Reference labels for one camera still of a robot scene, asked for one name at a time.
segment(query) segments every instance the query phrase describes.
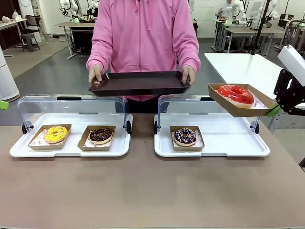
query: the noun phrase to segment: chocolate glazed donut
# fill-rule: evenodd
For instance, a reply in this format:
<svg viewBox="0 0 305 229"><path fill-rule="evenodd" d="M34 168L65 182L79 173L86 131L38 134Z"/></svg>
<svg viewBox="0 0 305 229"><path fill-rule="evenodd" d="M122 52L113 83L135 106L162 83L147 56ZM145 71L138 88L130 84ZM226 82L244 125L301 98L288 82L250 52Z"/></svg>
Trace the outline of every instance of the chocolate glazed donut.
<svg viewBox="0 0 305 229"><path fill-rule="evenodd" d="M109 142L111 140L111 137L112 137L112 130L106 127L93 130L89 135L89 139L94 144L98 144L98 145Z"/></svg>
<svg viewBox="0 0 305 229"><path fill-rule="evenodd" d="M192 146L196 143L196 134L188 128L179 129L174 134L175 142L180 146Z"/></svg>

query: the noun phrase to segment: pink hoodie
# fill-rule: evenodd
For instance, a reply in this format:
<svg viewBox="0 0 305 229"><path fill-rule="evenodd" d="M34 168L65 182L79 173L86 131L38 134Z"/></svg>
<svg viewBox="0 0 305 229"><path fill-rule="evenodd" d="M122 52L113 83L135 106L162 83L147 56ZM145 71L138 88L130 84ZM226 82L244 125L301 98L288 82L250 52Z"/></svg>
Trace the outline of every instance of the pink hoodie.
<svg viewBox="0 0 305 229"><path fill-rule="evenodd" d="M101 0L87 68L111 72L198 71L198 41L187 0ZM145 101L152 96L133 96Z"/></svg>

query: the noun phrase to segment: chair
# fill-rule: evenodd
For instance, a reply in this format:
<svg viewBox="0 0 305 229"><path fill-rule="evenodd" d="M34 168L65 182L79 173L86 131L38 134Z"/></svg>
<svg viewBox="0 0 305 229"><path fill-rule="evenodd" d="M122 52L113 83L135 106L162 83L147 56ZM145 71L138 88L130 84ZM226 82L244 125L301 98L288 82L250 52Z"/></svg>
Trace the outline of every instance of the chair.
<svg viewBox="0 0 305 229"><path fill-rule="evenodd" d="M40 28L40 30L39 29L24 28L23 24L20 23L20 25L21 25L20 33L21 34L35 33L35 32L40 32L41 31L41 27L39 25L40 16L26 15L25 18L27 19L27 21L26 21L27 26L37 26L38 28Z"/></svg>
<svg viewBox="0 0 305 229"><path fill-rule="evenodd" d="M286 28L287 20L292 20L295 16L293 14L281 14L278 26L283 29Z"/></svg>
<svg viewBox="0 0 305 229"><path fill-rule="evenodd" d="M24 49L28 49L30 52L33 52L33 51L35 51L34 50L35 48L38 48L39 50L41 50L33 33L22 34L20 37L22 40L26 41L26 44L22 45L23 51L24 51Z"/></svg>

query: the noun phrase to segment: black tray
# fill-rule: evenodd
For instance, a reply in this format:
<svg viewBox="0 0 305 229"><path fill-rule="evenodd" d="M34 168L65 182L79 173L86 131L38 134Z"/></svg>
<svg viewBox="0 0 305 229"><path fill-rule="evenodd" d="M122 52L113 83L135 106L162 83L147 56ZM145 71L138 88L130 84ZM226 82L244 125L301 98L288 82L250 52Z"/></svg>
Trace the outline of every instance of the black tray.
<svg viewBox="0 0 305 229"><path fill-rule="evenodd" d="M96 96L183 94L191 86L182 83L182 73L144 72L144 73L106 73L102 84L93 83L89 91Z"/></svg>

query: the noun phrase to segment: box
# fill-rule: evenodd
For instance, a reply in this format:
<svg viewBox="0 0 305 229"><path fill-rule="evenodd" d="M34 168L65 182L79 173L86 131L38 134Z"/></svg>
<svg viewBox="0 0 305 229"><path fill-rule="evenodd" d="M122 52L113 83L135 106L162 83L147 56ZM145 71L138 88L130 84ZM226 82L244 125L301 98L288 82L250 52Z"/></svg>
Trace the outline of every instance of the box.
<svg viewBox="0 0 305 229"><path fill-rule="evenodd" d="M60 144L50 144L50 145L47 145L47 146L34 146L32 145L32 141L44 130L48 130L50 129L51 127L54 127L54 126L63 126L65 127L68 132L67 132L67 135L65 137L65 139L60 143ZM71 127L72 125L71 124L55 124L55 125L43 125L38 131L37 133L35 134L35 136L31 139L30 143L28 144L28 146L31 148L31 149L34 149L34 150L52 150L52 149L62 149L71 133Z"/></svg>
<svg viewBox="0 0 305 229"><path fill-rule="evenodd" d="M199 133L199 136L197 138L201 138L202 144L200 146L190 146L190 147L184 147L184 146L175 146L174 139L172 138L172 133L176 132L179 129L182 128L188 128L190 130L193 130L194 132L197 130ZM204 148L204 141L200 132L200 129L198 126L170 126L170 131L171 131L171 138L173 139L173 150L174 151L180 151L180 152L194 152L194 151L201 151Z"/></svg>
<svg viewBox="0 0 305 229"><path fill-rule="evenodd" d="M90 131L93 131L93 130L96 130L96 129L99 129L99 128L102 128L102 127L109 128L113 132L110 142L105 144L107 146L96 146L96 147L86 147L86 146L84 146L84 144L87 141L87 138L90 134ZM82 151L109 151L112 140L113 140L114 133L115 133L115 126L114 125L89 125L89 126L87 126L84 133L82 134L81 139L78 142L77 146Z"/></svg>
<svg viewBox="0 0 305 229"><path fill-rule="evenodd" d="M222 106L228 113L230 113L233 117L261 117L267 116L271 109L247 109L247 108L239 108L235 106L233 103L226 100L222 97L218 92L217 89L220 86L226 85L227 83L211 83L209 84L209 96L214 99L220 106ZM236 86L240 86L244 89L249 90L254 94L266 107L272 107L273 100L270 99L268 96L264 95L254 87L249 84L233 84Z"/></svg>

